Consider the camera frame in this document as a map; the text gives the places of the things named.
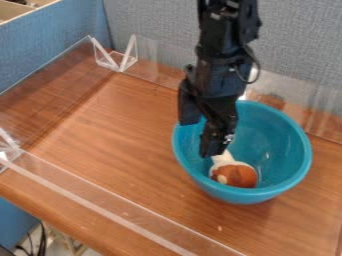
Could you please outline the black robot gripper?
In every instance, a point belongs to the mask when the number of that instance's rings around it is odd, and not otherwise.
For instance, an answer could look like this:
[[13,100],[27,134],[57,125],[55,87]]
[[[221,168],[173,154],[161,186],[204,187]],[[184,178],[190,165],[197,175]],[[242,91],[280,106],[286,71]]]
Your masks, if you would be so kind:
[[198,55],[197,65],[186,67],[180,85],[178,119],[182,126],[197,124],[204,117],[200,152],[204,158],[222,155],[236,138],[238,114],[236,103],[249,84],[252,68],[261,68],[253,53],[229,56]]

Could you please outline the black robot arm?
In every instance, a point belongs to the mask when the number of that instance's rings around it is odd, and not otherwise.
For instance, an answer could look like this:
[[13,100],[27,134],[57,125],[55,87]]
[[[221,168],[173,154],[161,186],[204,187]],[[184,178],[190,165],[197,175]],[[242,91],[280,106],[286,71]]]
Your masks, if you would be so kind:
[[236,137],[237,101],[260,75],[261,62],[249,43],[262,21],[258,0],[198,0],[197,63],[186,66],[178,91],[182,125],[205,123],[200,154],[221,155]]

